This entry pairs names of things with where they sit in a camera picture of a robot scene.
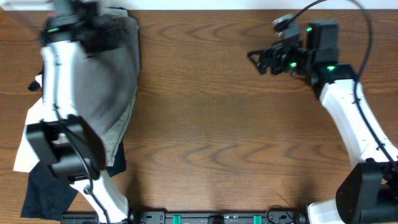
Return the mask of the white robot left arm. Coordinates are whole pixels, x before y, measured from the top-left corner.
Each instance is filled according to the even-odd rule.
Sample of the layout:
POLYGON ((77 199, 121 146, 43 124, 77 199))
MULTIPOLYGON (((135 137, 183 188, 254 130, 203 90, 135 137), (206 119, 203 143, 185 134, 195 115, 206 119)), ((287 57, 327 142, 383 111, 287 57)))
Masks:
POLYGON ((108 174, 134 107, 139 27, 99 1, 54 1, 41 32, 40 118, 25 127, 39 162, 79 191, 98 223, 130 223, 128 199, 108 174))

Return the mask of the grey shorts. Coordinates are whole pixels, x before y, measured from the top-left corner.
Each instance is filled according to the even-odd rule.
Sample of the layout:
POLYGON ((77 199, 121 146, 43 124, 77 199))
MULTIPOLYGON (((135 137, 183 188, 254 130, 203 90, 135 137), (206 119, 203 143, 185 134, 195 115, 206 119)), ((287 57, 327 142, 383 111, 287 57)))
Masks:
POLYGON ((77 56, 73 69, 75 108, 100 139, 137 93, 141 69, 139 24, 129 16, 114 15, 121 28, 121 45, 92 57, 77 56))

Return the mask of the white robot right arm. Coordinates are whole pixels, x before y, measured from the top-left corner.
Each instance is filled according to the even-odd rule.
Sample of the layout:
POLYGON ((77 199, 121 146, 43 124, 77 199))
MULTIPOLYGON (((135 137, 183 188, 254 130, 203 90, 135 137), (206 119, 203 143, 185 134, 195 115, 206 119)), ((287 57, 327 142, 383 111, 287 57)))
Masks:
POLYGON ((338 23, 313 20, 302 39, 286 15, 274 21, 280 36, 248 53, 259 73, 289 73, 311 86, 332 117, 352 170, 333 199, 311 203, 297 223, 389 223, 397 221, 397 148, 385 135, 350 64, 338 60, 338 23))

